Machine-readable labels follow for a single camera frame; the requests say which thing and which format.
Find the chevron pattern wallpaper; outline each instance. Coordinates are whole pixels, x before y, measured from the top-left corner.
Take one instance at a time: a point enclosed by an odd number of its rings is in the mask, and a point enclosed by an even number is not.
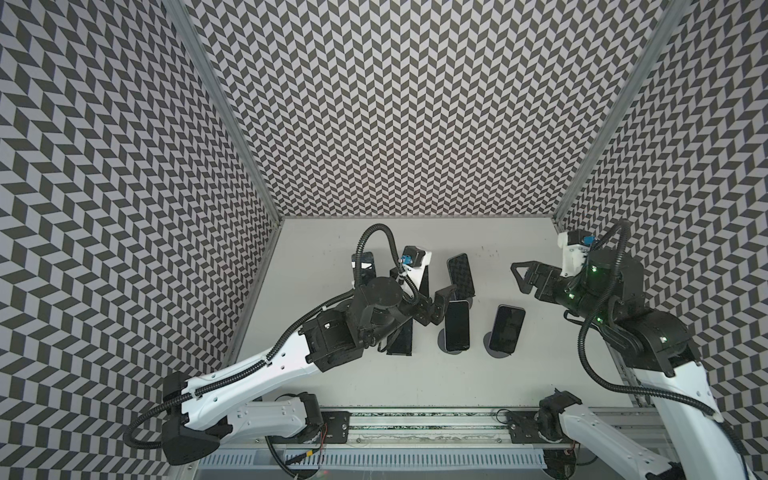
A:
[[[551,213],[666,3],[186,1],[300,216]]]
[[[697,334],[720,408],[768,466],[768,8],[694,2],[568,227],[627,217],[650,301]]]
[[[0,478],[161,478],[122,426],[221,367],[269,234],[158,1],[0,2]]]

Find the round phone stand base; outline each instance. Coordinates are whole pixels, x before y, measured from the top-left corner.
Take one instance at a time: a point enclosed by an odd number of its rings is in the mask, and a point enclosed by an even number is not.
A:
[[[445,349],[445,329],[440,330],[440,333],[437,335],[437,346],[442,350],[443,353],[448,353],[449,355],[458,355],[461,353],[461,350],[458,350],[456,352],[449,352]]]
[[[490,356],[492,356],[495,359],[504,359],[509,356],[508,353],[504,352],[497,352],[496,350],[491,350],[491,333],[488,332],[485,334],[484,337],[482,337],[482,345],[485,347],[485,351],[488,352]]]

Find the white tabletop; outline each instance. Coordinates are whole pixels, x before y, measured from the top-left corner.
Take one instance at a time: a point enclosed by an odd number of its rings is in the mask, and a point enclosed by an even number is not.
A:
[[[539,260],[559,266],[561,250],[548,218],[424,218],[286,220],[266,273],[239,360],[270,348],[293,321],[351,288],[350,256],[362,232],[385,223],[399,252],[405,245],[432,251],[430,294],[450,284],[445,262],[467,253],[476,297],[470,310],[470,349],[448,355],[437,346],[440,326],[413,326],[412,356],[388,356],[369,348],[361,359],[297,380],[269,394],[317,394],[322,406],[537,406],[554,389],[568,390],[587,406],[629,407],[628,396],[608,392],[581,368],[578,326],[563,307],[520,293],[509,267]],[[372,251],[379,276],[393,267],[383,233]],[[500,304],[526,310],[517,350],[490,357],[482,345]],[[587,341],[590,364],[606,380],[621,383],[611,354],[597,333]]]

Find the black and white geometric pattern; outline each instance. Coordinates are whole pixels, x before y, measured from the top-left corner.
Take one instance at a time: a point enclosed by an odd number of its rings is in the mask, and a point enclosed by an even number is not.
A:
[[[284,215],[549,214],[666,0],[187,0]]]
[[[160,478],[122,427],[221,367],[263,205],[158,0],[0,2],[0,72],[0,478]]]
[[[697,334],[718,404],[768,466],[768,160],[762,2],[694,2],[568,227],[634,225],[650,302]]]

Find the black smartphone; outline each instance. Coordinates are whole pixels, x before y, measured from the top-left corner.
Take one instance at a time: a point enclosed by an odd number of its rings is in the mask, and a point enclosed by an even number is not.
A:
[[[453,300],[445,309],[445,349],[469,350],[469,301]]]
[[[451,277],[451,283],[456,285],[456,291],[453,293],[455,300],[466,300],[475,296],[475,284],[472,282],[469,257],[466,253],[448,259],[448,275]]]
[[[355,275],[355,254],[352,254],[352,275]],[[376,278],[376,265],[373,263],[373,252],[362,252],[360,261],[360,280],[363,285]]]
[[[516,306],[499,305],[493,322],[488,347],[496,352],[514,353],[523,327],[525,310]]]

